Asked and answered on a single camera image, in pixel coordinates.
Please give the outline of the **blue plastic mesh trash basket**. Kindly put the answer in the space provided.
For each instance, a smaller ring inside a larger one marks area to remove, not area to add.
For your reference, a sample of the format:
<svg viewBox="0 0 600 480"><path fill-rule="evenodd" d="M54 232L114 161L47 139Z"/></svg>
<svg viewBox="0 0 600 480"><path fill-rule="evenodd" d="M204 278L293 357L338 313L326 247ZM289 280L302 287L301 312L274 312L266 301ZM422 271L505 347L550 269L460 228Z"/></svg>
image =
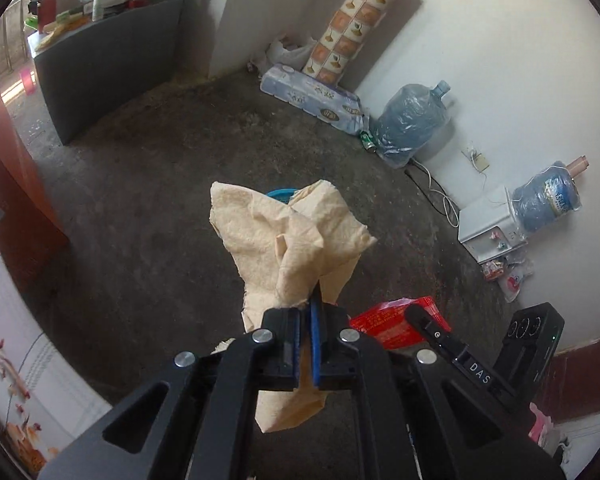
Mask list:
<svg viewBox="0 0 600 480"><path fill-rule="evenodd" d="M276 190L267 192L266 196L283 204L288 204L295 192L297 192L296 188L276 188Z"/></svg>

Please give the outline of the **pink plastic bag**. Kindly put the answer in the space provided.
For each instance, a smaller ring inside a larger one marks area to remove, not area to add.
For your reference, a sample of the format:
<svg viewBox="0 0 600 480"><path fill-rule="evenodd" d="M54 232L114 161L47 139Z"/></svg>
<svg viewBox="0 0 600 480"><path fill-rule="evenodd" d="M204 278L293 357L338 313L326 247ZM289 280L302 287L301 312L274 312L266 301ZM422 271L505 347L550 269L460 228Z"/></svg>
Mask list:
<svg viewBox="0 0 600 480"><path fill-rule="evenodd" d="M529 404L529 410L534 416L534 421L528 432L528 437L537 445L543 446L546 438L554 429L553 421L550 416L545 415L533 402Z"/></svg>

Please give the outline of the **snack wrappers beside dispenser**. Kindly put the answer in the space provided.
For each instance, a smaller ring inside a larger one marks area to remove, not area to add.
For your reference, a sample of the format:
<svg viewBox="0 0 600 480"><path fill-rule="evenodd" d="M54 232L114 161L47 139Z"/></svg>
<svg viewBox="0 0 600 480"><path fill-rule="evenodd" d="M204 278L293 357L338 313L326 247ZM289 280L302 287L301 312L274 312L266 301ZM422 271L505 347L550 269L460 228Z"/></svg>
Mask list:
<svg viewBox="0 0 600 480"><path fill-rule="evenodd" d="M506 302L513 302L518 297L522 282L534 272L531 260L512 256L485 262L480 269L487 282L498 284Z"/></svg>

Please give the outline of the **rolled tile pattern mat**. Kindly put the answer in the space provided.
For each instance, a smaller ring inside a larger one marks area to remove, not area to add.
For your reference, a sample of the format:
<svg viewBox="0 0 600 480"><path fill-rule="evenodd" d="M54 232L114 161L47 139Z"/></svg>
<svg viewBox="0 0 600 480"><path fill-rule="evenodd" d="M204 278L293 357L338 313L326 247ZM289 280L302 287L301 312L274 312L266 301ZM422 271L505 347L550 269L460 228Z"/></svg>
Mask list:
<svg viewBox="0 0 600 480"><path fill-rule="evenodd" d="M396 0L343 0L311 50L302 73L335 87Z"/></svg>

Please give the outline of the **water jug on dispenser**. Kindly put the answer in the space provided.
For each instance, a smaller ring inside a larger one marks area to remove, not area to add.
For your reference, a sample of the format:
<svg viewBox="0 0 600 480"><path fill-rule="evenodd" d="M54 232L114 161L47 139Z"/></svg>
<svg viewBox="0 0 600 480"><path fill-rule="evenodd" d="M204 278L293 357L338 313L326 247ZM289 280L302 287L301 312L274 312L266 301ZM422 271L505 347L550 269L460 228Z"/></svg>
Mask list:
<svg viewBox="0 0 600 480"><path fill-rule="evenodd" d="M561 160L515 188L510 199L521 229L529 235L582 207L574 177Z"/></svg>

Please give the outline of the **floral plastic tablecloth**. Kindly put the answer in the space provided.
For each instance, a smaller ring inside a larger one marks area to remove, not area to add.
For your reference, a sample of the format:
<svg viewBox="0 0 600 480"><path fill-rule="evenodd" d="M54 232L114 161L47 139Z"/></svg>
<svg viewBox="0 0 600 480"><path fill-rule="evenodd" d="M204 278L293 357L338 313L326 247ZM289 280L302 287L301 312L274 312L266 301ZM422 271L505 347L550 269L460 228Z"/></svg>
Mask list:
<svg viewBox="0 0 600 480"><path fill-rule="evenodd" d="M0 442L29 478L111 408L24 303L0 252Z"/></svg>

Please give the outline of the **red snack package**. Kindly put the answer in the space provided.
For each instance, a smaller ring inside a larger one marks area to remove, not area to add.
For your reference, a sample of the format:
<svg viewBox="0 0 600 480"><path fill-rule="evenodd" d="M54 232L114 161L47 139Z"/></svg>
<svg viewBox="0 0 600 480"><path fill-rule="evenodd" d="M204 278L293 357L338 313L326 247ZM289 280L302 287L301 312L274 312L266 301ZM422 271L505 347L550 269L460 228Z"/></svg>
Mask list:
<svg viewBox="0 0 600 480"><path fill-rule="evenodd" d="M405 310L411 304L418 304L448 332L448 322L438 310L434 300L429 297L416 299L400 298L376 304L358 316L350 319L350 326L361 333L375 338L386 350L399 350L421 344L425 338L408 324Z"/></svg>

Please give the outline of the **toilet paper roll pack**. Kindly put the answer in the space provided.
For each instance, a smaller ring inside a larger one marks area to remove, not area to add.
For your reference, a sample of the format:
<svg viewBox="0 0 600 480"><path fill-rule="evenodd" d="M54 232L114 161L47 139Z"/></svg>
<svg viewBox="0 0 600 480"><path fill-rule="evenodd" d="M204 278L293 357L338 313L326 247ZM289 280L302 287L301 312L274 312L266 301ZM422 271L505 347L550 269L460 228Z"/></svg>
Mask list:
<svg viewBox="0 0 600 480"><path fill-rule="evenodd" d="M349 136L368 129L368 116L355 94L326 86L290 66L272 66L262 76L260 90Z"/></svg>

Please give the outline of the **white water dispenser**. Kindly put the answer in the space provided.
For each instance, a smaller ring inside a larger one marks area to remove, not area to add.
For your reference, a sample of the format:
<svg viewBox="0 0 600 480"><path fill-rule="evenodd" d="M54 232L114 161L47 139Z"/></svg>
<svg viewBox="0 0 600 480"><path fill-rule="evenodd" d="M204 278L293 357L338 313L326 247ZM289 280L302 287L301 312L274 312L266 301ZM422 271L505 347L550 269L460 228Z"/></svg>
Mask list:
<svg viewBox="0 0 600 480"><path fill-rule="evenodd" d="M527 244L508 189L501 185L460 211L457 239L483 264Z"/></svg>

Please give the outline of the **dark grey cabinet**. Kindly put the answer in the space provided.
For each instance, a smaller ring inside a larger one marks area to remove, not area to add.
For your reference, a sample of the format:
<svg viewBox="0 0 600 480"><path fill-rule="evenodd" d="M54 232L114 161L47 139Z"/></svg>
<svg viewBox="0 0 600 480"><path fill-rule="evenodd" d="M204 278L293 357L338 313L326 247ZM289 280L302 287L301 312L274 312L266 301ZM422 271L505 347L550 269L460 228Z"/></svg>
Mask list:
<svg viewBox="0 0 600 480"><path fill-rule="evenodd" d="M30 37L36 80L61 144L130 99L170 79L183 0L88 23L42 50Z"/></svg>

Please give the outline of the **green drink can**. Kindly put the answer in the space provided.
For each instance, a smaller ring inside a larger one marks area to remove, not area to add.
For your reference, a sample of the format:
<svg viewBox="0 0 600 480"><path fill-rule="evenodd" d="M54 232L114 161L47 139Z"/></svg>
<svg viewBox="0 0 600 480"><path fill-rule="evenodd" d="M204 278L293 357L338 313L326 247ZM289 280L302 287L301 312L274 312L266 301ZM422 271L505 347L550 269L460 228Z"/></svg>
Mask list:
<svg viewBox="0 0 600 480"><path fill-rule="evenodd" d="M366 152L375 153L377 151L377 146L368 131L362 131L358 137Z"/></svg>

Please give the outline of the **red wooden furniture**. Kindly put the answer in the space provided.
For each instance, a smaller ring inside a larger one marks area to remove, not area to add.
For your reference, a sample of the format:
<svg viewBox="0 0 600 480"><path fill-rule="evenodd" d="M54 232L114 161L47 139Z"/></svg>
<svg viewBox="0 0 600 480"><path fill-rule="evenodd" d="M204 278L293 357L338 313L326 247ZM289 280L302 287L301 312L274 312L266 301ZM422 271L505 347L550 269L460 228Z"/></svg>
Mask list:
<svg viewBox="0 0 600 480"><path fill-rule="evenodd" d="M20 292L69 244L0 92L0 254Z"/></svg>

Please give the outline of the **white plastic bag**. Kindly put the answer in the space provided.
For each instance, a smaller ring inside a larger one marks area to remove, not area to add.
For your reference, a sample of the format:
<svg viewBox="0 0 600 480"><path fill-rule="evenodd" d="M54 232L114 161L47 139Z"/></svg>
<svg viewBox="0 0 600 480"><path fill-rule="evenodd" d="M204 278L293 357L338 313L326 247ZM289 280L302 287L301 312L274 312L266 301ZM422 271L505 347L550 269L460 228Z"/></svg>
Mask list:
<svg viewBox="0 0 600 480"><path fill-rule="evenodd" d="M287 65L301 72L316 44L311 36L279 36L266 49L265 58L271 65Z"/></svg>

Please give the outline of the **empty blue water jug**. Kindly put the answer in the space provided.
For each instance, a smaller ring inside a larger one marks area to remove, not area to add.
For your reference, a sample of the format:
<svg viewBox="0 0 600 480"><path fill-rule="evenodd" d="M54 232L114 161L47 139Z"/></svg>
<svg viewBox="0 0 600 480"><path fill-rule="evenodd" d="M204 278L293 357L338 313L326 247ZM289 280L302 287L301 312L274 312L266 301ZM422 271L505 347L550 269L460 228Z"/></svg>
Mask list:
<svg viewBox="0 0 600 480"><path fill-rule="evenodd" d="M434 88L406 84L387 103L379 117L370 121L376 153L391 168L408 164L449 120L443 103L451 90L442 80Z"/></svg>

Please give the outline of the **beige paper napkin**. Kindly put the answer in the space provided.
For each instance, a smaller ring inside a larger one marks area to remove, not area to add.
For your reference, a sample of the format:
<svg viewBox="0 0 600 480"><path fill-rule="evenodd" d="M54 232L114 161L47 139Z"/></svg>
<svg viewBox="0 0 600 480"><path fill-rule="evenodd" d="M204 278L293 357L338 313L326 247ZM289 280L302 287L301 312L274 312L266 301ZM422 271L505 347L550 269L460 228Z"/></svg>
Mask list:
<svg viewBox="0 0 600 480"><path fill-rule="evenodd" d="M262 326L272 308L302 308L313 289L336 304L362 253L377 242L336 186L319 180L286 204L242 186L215 182L210 223L244 281L242 322Z"/></svg>

